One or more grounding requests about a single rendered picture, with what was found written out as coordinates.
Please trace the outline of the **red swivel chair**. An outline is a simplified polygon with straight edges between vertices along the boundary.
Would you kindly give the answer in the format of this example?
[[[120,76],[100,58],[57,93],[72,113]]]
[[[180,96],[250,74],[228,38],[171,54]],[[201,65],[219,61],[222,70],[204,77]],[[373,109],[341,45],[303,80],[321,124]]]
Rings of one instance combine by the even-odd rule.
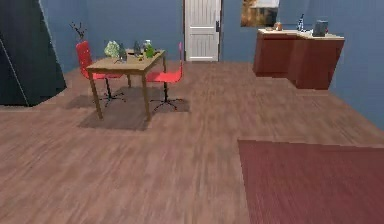
[[[92,64],[92,58],[91,58],[91,51],[90,51],[88,42],[82,41],[82,42],[78,43],[76,45],[76,52],[77,52],[77,56],[78,56],[81,74],[85,78],[90,79],[89,73],[87,71],[87,67]],[[100,101],[103,101],[103,100],[106,101],[105,106],[108,106],[112,100],[119,99],[119,100],[125,101],[125,99],[123,98],[124,93],[120,92],[117,94],[112,94],[110,84],[109,84],[110,79],[118,79],[121,77],[122,77],[122,74],[104,74],[104,73],[94,73],[93,74],[94,80],[104,80],[105,81],[106,92],[104,93],[104,96],[102,98],[100,98]]]
[[[181,80],[183,76],[183,59],[182,59],[182,43],[178,44],[179,49],[179,68],[174,72],[151,72],[146,76],[146,81],[150,83],[162,83],[164,98],[159,100],[159,105],[154,108],[157,110],[159,107],[168,104],[174,109],[177,109],[177,106],[174,105],[175,101],[179,101],[179,98],[170,99],[168,97],[168,84],[177,83]]]

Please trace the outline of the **wooden dining table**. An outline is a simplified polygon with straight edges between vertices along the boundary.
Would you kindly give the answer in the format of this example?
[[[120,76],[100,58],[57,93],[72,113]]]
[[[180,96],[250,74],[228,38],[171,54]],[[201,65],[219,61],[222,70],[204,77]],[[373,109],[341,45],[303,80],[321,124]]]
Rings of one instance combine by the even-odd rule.
[[[90,87],[93,94],[93,100],[95,102],[97,116],[100,120],[103,119],[103,113],[100,107],[97,88],[93,79],[94,73],[104,74],[122,74],[122,75],[139,75],[142,83],[142,93],[145,106],[146,120],[151,120],[151,112],[149,109],[149,97],[147,91],[146,75],[160,60],[163,61],[163,71],[166,71],[166,51],[160,50],[152,58],[144,57],[142,61],[139,61],[134,56],[128,56],[126,62],[118,62],[116,58],[103,58],[93,64],[86,67],[89,74]]]

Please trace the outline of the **green bottle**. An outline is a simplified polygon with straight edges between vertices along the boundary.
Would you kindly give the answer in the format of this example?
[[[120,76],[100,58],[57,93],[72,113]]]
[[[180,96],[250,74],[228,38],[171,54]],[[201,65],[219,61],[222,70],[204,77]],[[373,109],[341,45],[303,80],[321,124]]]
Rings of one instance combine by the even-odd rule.
[[[154,56],[154,48],[150,40],[146,40],[144,43],[144,51],[147,58],[152,58]]]

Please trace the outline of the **white panelled room door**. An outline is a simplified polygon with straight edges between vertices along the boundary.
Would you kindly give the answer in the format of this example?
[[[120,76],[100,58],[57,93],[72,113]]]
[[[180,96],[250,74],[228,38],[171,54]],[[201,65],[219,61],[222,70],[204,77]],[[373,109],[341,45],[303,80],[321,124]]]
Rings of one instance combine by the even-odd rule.
[[[184,42],[187,61],[217,61],[219,59],[221,0],[184,1]]]

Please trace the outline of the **framed landscape picture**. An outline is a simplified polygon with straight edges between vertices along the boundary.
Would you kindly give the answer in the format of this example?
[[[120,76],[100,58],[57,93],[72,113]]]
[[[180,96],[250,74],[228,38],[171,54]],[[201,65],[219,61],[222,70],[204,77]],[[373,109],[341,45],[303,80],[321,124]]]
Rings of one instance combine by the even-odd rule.
[[[242,0],[242,27],[273,27],[280,0]]]

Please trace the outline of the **red-brown counter cabinet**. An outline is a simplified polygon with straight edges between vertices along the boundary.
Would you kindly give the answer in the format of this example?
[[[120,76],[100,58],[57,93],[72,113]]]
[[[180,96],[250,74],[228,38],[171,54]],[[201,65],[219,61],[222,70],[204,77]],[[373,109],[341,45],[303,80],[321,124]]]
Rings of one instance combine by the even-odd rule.
[[[327,90],[344,46],[341,36],[295,30],[257,30],[253,72],[286,78],[298,89]]]

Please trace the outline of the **bare dark twig plant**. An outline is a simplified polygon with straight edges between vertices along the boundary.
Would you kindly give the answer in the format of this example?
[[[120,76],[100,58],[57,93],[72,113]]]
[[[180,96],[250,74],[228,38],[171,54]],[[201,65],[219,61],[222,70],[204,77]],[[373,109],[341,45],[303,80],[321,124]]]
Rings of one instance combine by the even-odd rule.
[[[82,27],[82,23],[76,25],[74,22],[71,22],[69,26],[77,33],[79,41],[83,41],[87,29]]]

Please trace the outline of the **dark red carpet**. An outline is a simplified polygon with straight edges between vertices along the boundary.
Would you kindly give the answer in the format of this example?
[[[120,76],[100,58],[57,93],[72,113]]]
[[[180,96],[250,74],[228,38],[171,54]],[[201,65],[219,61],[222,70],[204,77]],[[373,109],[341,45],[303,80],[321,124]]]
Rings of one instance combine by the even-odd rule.
[[[238,147],[251,224],[384,224],[384,148]]]

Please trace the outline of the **grey toaster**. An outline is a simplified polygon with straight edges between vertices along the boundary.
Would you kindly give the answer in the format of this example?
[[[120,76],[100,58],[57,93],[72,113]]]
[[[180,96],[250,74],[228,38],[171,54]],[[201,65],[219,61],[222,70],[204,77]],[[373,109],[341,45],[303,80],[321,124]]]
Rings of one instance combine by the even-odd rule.
[[[313,37],[324,37],[327,33],[328,22],[325,20],[317,20],[314,23],[312,36]]]

